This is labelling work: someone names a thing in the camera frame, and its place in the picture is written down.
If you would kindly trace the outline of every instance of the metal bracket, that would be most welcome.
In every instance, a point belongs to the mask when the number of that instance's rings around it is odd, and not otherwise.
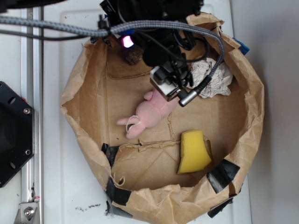
[[[34,155],[34,110],[0,82],[0,187],[4,187]]]
[[[14,224],[39,224],[40,209],[38,202],[21,203]]]

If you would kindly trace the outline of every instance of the white wall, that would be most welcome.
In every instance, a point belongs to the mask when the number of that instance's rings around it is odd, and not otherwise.
[[[299,223],[299,0],[231,0],[235,37],[265,84],[264,131],[249,173],[253,224]]]

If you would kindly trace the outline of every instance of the brown object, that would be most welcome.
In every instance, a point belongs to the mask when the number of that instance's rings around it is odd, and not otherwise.
[[[122,53],[130,65],[135,65],[142,60],[143,49],[134,44],[130,48],[122,48]]]
[[[150,68],[142,61],[129,66],[116,43],[109,47],[98,41],[85,45],[61,101],[61,110],[103,189],[111,177],[119,188],[133,190],[125,206],[113,205],[152,224],[185,224],[238,194],[262,134],[263,84],[239,44],[221,32],[223,21],[211,14],[191,16],[188,21],[212,29],[223,39],[224,60],[235,76],[230,96],[197,97],[184,108],[178,106],[156,127],[127,140],[124,127],[115,122],[134,114],[143,95],[153,89]],[[219,52],[216,41],[207,40]],[[201,54],[200,48],[188,53],[192,58]],[[192,129],[202,130],[211,141],[214,164],[204,171],[177,175],[180,135]],[[103,143],[121,145],[112,170],[101,151]],[[223,158],[240,170],[230,185],[216,194],[205,174]]]

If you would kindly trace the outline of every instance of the white surface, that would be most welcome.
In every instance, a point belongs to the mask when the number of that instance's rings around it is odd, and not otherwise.
[[[216,15],[216,12],[219,12],[230,18],[230,11],[223,11],[224,8],[229,8],[229,1],[211,2],[221,4],[215,8],[207,4],[209,12]],[[46,7],[44,18],[97,28],[99,13],[103,13],[99,1],[69,0]],[[44,34],[57,35],[54,31],[45,31]],[[104,191],[91,173],[75,134],[59,110],[60,97],[86,40],[44,43],[44,222],[140,224],[142,222],[134,219],[105,215],[107,199]],[[241,194],[234,199],[234,203],[228,205],[214,219],[205,214],[191,223],[250,224],[247,182]]]
[[[21,16],[20,10],[5,14]],[[20,27],[0,26],[0,29],[21,31]],[[17,94],[21,93],[21,38],[0,34],[0,81],[5,82]],[[21,203],[21,172],[3,188],[0,188],[0,224],[14,222]]]
[[[265,84],[265,123],[249,173],[253,224],[299,220],[299,1],[232,0],[235,37]]]

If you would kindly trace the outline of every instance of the plush bunny ear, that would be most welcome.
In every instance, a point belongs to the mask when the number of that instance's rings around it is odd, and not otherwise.
[[[139,117],[134,115],[129,118],[121,118],[116,122],[116,124],[117,125],[134,125],[134,124],[137,124],[138,122],[139,122]]]
[[[128,139],[133,139],[137,137],[144,129],[144,124],[141,124],[140,118],[136,115],[133,115],[130,118],[122,118],[116,122],[117,125],[126,125]]]
[[[145,130],[145,126],[143,123],[138,123],[136,125],[133,125],[129,128],[126,137],[127,139],[133,139],[137,137],[141,132]]]
[[[154,92],[150,91],[150,92],[145,93],[143,98],[146,99],[147,101],[150,101],[152,99],[153,95],[154,95]]]

